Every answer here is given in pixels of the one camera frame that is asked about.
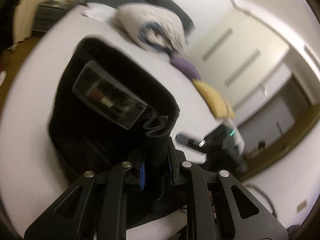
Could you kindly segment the black denim pants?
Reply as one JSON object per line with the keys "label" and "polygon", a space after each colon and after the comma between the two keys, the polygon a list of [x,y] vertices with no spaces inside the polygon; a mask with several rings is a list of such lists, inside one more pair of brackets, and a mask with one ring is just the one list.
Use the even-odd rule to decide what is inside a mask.
{"label": "black denim pants", "polygon": [[135,61],[86,37],[57,87],[49,136],[71,181],[86,171],[132,163],[127,224],[134,225],[187,203],[168,160],[179,113],[173,95]]}

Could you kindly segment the yellow cushion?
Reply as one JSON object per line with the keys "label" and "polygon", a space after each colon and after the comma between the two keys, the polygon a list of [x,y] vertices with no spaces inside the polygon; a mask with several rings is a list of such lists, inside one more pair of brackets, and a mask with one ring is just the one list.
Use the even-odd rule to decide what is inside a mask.
{"label": "yellow cushion", "polygon": [[235,114],[231,105],[215,90],[212,86],[197,79],[193,79],[192,83],[196,90],[203,97],[211,113],[216,119],[234,119]]}

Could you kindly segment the purple cushion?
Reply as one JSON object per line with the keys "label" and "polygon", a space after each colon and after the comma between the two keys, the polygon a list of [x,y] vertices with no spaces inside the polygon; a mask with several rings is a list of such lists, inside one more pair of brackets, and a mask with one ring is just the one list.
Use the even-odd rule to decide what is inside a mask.
{"label": "purple cushion", "polygon": [[171,65],[177,68],[189,80],[201,80],[196,67],[188,60],[184,59],[177,51],[173,51],[169,57]]}

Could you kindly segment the white wardrobe doors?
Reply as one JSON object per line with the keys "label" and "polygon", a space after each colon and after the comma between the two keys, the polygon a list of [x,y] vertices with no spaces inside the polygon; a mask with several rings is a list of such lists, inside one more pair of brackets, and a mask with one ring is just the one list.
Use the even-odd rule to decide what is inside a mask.
{"label": "white wardrobe doors", "polygon": [[187,55],[202,80],[234,110],[237,126],[253,116],[292,77],[290,46],[240,10],[229,12]]}

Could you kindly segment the crumpled white duvet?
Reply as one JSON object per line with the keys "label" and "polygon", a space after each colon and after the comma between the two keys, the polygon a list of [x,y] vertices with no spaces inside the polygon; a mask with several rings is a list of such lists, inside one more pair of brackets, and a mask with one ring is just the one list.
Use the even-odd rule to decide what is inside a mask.
{"label": "crumpled white duvet", "polygon": [[170,50],[184,56],[183,24],[169,9],[145,3],[126,3],[117,8],[113,23],[145,50]]}

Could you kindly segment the white pillow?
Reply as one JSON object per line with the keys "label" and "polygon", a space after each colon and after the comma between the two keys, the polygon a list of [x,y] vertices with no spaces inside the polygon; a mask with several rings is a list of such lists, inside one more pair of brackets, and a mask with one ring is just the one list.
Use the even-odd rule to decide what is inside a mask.
{"label": "white pillow", "polygon": [[99,22],[110,22],[116,12],[116,8],[110,7],[108,5],[88,2],[86,5],[86,9],[82,14]]}

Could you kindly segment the grey bedside nightstand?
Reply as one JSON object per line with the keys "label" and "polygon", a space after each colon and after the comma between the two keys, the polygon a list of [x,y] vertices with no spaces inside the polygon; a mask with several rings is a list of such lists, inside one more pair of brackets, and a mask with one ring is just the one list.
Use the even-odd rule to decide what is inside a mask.
{"label": "grey bedside nightstand", "polygon": [[35,14],[33,31],[47,32],[67,12],[68,6],[59,3],[41,2]]}

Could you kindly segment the cream curtain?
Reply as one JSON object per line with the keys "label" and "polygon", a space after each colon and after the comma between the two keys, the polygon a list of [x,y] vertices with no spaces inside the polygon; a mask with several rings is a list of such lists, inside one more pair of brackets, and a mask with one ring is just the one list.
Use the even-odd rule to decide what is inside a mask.
{"label": "cream curtain", "polygon": [[37,7],[43,0],[20,0],[14,13],[14,45],[31,36]]}

